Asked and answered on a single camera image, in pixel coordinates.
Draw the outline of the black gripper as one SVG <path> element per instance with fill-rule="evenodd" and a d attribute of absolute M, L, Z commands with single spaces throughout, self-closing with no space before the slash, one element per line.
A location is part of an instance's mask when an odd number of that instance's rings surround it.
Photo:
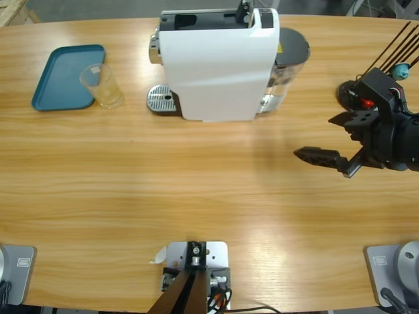
<path fill-rule="evenodd" d="M 405 113 L 392 113 L 385 120 L 378 111 L 345 111 L 328 120 L 345 129 L 353 141 L 362 148 L 350 159 L 342 157 L 337 150 L 319 147 L 302 147 L 293 152 L 300 160 L 313 166 L 329 167 L 351 178 L 363 166 L 404 171 L 407 165 L 396 157 L 396 134 L 404 122 Z"/>

